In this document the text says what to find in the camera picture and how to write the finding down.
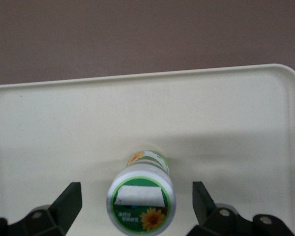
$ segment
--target sunflower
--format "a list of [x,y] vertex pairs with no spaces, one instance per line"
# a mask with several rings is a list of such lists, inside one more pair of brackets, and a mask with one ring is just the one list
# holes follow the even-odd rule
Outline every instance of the sunflower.
[[142,222],[142,228],[144,230],[150,231],[156,229],[163,223],[165,215],[162,214],[161,209],[156,211],[155,208],[150,207],[147,209],[146,213],[142,213],[140,215],[140,218]]
[[141,158],[143,156],[144,156],[143,152],[138,152],[138,153],[134,154],[134,156],[131,157],[131,159],[128,161],[128,165],[131,165],[133,162],[135,162],[136,160],[138,160],[139,158]]

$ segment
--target bottle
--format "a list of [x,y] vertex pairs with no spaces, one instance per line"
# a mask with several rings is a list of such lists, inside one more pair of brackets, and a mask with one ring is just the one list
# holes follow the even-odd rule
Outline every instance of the bottle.
[[114,179],[106,200],[112,223],[129,236],[154,236],[173,220],[176,198],[165,158],[136,153]]

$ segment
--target green label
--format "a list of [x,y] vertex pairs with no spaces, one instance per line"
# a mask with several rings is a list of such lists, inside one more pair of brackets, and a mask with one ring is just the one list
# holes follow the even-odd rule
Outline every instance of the green label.
[[[131,189],[132,192],[127,193],[123,189]],[[154,194],[158,193],[153,197],[154,201],[155,198],[158,198],[157,206],[145,206],[148,204],[143,203],[143,201],[140,202],[142,189],[146,196],[149,195],[149,190],[153,190]],[[135,197],[130,196],[129,198],[132,198],[130,200],[120,199],[129,195]],[[137,205],[128,205],[131,201],[135,201]],[[111,209],[114,218],[124,229],[135,234],[147,234],[159,229],[167,220],[170,211],[170,199],[165,189],[156,181],[147,177],[129,178],[115,189]]]

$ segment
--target screw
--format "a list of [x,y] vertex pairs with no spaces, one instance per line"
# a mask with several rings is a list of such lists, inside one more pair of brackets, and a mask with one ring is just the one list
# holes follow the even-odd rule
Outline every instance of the screw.
[[223,216],[230,216],[230,212],[226,209],[222,209],[220,210],[220,214]]
[[272,220],[267,216],[260,217],[260,220],[262,221],[262,223],[264,223],[266,225],[271,225],[272,224]]
[[40,216],[42,215],[41,212],[35,212],[33,215],[32,215],[32,219],[38,219]]

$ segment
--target white tray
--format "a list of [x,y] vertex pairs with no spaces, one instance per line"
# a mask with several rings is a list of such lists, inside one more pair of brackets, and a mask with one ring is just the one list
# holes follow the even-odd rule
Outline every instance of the white tray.
[[177,195],[163,236],[197,224],[195,180],[295,233],[295,72],[277,64],[0,86],[0,216],[20,220],[81,181],[68,235],[122,235],[106,194],[143,149],[167,157]]

